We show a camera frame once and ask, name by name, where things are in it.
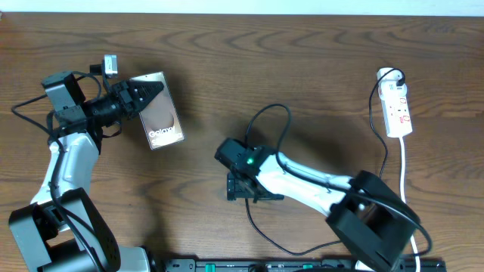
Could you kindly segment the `rose gold Galaxy smartphone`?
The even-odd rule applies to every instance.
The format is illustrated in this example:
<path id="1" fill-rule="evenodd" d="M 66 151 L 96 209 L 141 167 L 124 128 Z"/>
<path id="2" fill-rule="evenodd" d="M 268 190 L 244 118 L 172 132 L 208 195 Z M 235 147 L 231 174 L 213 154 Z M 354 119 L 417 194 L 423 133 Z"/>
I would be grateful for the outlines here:
<path id="1" fill-rule="evenodd" d="M 163 72 L 130 79 L 135 82 L 161 82 L 163 90 L 139 113 L 149 146 L 160 149 L 185 139 L 172 95 Z"/>

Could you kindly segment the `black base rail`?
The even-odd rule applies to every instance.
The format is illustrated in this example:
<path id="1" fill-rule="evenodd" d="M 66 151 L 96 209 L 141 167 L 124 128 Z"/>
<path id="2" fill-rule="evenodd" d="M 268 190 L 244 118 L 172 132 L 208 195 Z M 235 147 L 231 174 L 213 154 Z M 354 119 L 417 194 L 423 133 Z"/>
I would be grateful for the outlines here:
<path id="1" fill-rule="evenodd" d="M 164 261 L 166 272 L 290 272 L 290 271 L 329 271 L 329 272 L 371 272 L 360 261 L 351 258 L 322 259 L 189 259 L 178 258 Z"/>

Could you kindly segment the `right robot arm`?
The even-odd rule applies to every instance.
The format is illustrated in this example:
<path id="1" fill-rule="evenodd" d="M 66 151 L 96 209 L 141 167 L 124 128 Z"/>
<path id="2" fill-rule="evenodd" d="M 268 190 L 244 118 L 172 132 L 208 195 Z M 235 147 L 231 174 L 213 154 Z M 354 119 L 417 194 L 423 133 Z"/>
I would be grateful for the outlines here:
<path id="1" fill-rule="evenodd" d="M 419 217 L 375 174 L 332 175 L 267 146 L 228 138 L 215 158 L 228 169 L 229 200 L 289 197 L 320 212 L 342 244 L 375 271 L 397 271 Z"/>

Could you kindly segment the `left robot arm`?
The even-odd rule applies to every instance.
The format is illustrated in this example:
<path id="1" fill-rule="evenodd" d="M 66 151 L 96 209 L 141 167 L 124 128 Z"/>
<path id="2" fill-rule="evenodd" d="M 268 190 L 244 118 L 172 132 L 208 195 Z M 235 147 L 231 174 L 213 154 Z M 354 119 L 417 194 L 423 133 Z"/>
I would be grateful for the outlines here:
<path id="1" fill-rule="evenodd" d="M 53 106 L 43 131 L 51 159 L 31 203 L 8 226 L 30 271 L 165 271 L 146 247 L 118 244 L 88 192 L 105 127 L 137 116 L 165 88 L 161 72 L 108 85 L 86 100 L 75 71 L 42 81 Z"/>

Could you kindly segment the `white power strip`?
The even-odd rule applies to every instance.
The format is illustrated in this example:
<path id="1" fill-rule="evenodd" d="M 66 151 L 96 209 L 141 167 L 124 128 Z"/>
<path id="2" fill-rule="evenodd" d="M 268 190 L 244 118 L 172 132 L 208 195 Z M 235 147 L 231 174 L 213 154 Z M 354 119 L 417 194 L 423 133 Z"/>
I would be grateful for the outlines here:
<path id="1" fill-rule="evenodd" d="M 394 68 L 384 67 L 378 70 L 377 80 L 386 135 L 389 138 L 403 138 L 413 131 L 404 73 Z"/>

